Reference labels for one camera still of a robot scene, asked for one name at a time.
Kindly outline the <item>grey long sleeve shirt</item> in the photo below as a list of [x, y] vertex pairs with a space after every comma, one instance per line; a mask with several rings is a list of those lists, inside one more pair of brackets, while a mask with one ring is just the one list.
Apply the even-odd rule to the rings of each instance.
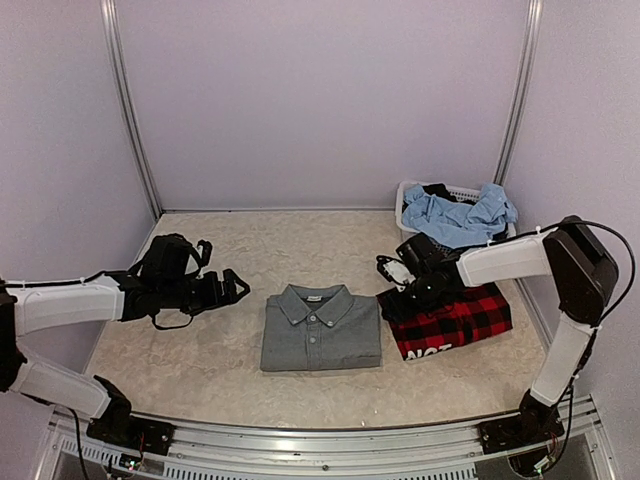
[[354, 295], [344, 285], [288, 285], [267, 299], [261, 371], [337, 371], [381, 364], [381, 319], [375, 298]]

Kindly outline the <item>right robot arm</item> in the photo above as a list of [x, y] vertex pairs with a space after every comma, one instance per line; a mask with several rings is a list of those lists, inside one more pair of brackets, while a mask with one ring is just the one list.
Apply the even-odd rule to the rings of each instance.
[[545, 408], [556, 406], [568, 392], [603, 321], [624, 298], [616, 291], [620, 268], [602, 234], [626, 241], [615, 229], [576, 215], [448, 253], [417, 234], [401, 244], [395, 256], [378, 256], [376, 267], [394, 286], [390, 310], [396, 322], [465, 289], [503, 281], [547, 285], [556, 301], [556, 325], [525, 395], [533, 405], [511, 423], [512, 436], [531, 444], [550, 427]]

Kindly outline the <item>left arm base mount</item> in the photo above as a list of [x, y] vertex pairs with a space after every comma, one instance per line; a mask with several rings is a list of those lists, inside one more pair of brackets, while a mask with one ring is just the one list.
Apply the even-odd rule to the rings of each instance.
[[121, 393], [109, 392], [108, 398], [106, 410], [89, 422], [89, 438], [141, 454], [168, 455], [175, 433], [173, 424], [133, 415], [131, 402]]

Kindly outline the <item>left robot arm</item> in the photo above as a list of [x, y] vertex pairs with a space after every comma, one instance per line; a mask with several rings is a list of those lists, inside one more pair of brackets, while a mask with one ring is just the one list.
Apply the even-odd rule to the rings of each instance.
[[51, 282], [1, 284], [1, 390], [67, 407], [99, 420], [121, 445], [140, 434], [131, 404], [106, 380], [89, 378], [29, 354], [19, 338], [37, 331], [97, 321], [155, 321], [164, 310], [194, 319], [234, 305], [250, 292], [233, 270], [208, 270], [213, 246], [192, 244], [172, 233], [152, 239], [127, 270], [103, 270], [89, 277]]

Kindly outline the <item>red black plaid shirt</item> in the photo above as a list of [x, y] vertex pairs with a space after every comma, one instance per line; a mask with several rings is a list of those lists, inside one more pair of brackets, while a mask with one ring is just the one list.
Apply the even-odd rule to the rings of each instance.
[[[382, 293], [376, 296], [381, 315]], [[494, 283], [448, 294], [423, 308], [423, 313], [406, 323], [388, 322], [404, 361], [464, 347], [513, 329], [511, 307]]]

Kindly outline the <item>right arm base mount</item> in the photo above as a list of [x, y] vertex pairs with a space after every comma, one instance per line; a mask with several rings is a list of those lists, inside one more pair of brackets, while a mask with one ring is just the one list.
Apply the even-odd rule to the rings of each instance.
[[477, 429], [484, 454], [522, 448], [565, 433], [557, 405], [541, 403], [529, 390], [516, 414], [481, 422]]

